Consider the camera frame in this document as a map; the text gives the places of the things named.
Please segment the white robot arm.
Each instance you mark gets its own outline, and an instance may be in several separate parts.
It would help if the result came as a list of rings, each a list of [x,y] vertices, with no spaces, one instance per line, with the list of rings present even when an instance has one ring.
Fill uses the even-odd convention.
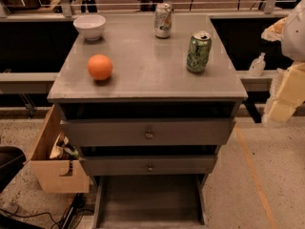
[[[293,60],[287,70],[276,70],[262,117],[266,127],[279,127],[305,102],[305,0],[265,30],[262,38],[280,40],[282,54]]]

